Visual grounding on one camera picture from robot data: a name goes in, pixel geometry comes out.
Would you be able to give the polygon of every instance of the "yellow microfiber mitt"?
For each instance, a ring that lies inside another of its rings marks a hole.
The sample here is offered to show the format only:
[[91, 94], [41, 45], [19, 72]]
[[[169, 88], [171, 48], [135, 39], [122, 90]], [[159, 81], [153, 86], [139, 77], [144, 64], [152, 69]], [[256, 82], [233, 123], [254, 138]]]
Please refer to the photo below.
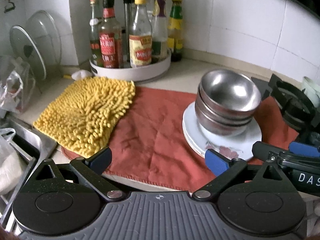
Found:
[[33, 125], [66, 149], [89, 158], [107, 145], [134, 95], [133, 82], [105, 77], [75, 81]]

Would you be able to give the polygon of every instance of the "kitchen countertop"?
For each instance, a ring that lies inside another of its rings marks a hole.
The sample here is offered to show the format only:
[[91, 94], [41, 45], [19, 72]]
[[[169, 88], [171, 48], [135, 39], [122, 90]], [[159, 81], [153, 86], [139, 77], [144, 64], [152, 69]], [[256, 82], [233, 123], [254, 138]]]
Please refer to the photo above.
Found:
[[[172, 63], [168, 72], [159, 79], [137, 84], [137, 86], [196, 93], [201, 77], [206, 72], [219, 68], [225, 67], [191, 59], [183, 59], [180, 62]], [[257, 74], [248, 72], [241, 73], [247, 75], [248, 77], [256, 77], [265, 80], [265, 78]], [[14, 114], [15, 117], [32, 124], [39, 117], [41, 112], [50, 104], [50, 102], [55, 100], [72, 82], [73, 80], [64, 78], [55, 78], [46, 81], [44, 85], [41, 86], [40, 91], [36, 91], [34, 93], [26, 112], [23, 114]], [[61, 147], [58, 147], [56, 152], [53, 153], [52, 159], [55, 161], [55, 163], [68, 163], [70, 161], [62, 154]], [[145, 191], [172, 190], [119, 176], [106, 175], [106, 177]]]

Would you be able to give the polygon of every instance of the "stainless steel bowl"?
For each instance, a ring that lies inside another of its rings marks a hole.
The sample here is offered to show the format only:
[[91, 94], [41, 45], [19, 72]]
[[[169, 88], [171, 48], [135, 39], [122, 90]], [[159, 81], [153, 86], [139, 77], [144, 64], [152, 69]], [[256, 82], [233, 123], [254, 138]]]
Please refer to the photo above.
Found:
[[227, 117], [223, 117], [215, 112], [213, 112], [203, 101], [201, 95], [200, 95], [200, 91], [198, 88], [198, 93], [197, 93], [197, 97], [196, 97], [196, 103], [198, 105], [198, 107], [200, 108], [200, 110], [206, 115], [208, 116], [210, 119], [222, 123], [222, 124], [226, 124], [226, 125], [232, 125], [232, 126], [242, 126], [242, 125], [247, 125], [249, 122], [251, 122], [252, 120], [252, 116], [249, 116], [245, 119], [239, 119], [239, 120], [233, 120], [233, 119], [229, 119]]
[[205, 74], [199, 91], [213, 112], [233, 120], [252, 116], [261, 102], [259, 89], [250, 78], [226, 69]]
[[246, 129], [247, 125], [231, 126], [216, 122], [204, 114], [195, 102], [195, 112], [199, 123], [208, 131], [221, 136], [236, 136]]

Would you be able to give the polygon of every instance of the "metal screw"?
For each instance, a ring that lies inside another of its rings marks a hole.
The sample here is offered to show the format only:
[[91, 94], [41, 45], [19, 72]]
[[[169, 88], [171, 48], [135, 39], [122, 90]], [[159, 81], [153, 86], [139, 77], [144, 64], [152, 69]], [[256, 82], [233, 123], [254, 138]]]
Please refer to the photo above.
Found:
[[123, 193], [120, 190], [111, 190], [107, 192], [107, 197], [109, 198], [120, 198], [122, 197]]
[[209, 191], [206, 190], [198, 190], [195, 192], [195, 196], [198, 198], [208, 198], [211, 196]]

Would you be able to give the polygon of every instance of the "red towel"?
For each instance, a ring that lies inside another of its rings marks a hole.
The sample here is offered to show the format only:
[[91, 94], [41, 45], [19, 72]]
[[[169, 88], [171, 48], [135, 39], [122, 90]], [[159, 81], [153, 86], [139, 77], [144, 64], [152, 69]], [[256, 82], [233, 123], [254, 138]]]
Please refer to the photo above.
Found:
[[[183, 112], [195, 99], [195, 94], [137, 87], [130, 110], [110, 138], [112, 164], [106, 173], [189, 192], [214, 179], [182, 132]], [[272, 97], [261, 103], [254, 117], [263, 142], [287, 149], [298, 135], [284, 123]], [[69, 159], [78, 156], [66, 149], [63, 153]]]

